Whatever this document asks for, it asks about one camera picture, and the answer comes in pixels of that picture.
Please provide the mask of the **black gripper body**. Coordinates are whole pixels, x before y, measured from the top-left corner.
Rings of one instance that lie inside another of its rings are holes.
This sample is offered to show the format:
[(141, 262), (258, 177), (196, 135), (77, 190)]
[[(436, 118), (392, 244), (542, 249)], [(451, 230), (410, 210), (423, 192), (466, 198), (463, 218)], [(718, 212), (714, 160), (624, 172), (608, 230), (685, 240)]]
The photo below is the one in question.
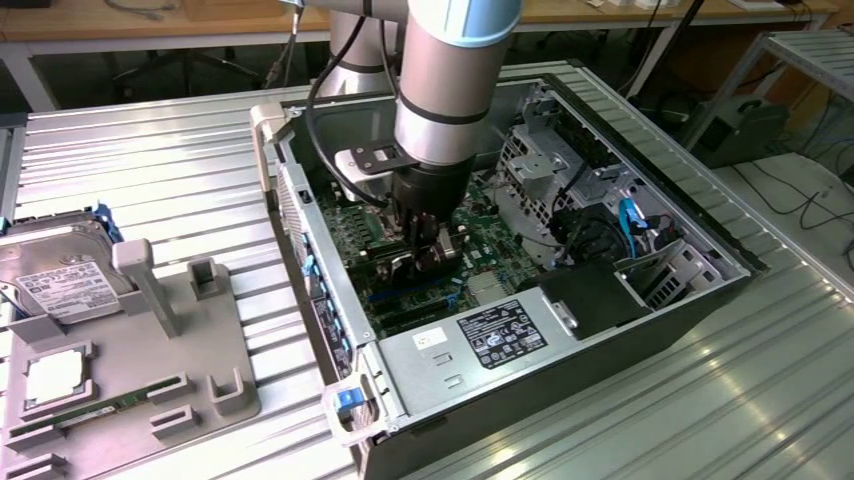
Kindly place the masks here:
[(392, 174), (391, 197), (399, 220), (426, 214), (447, 221), (466, 196), (475, 158), (446, 166), (416, 162)]

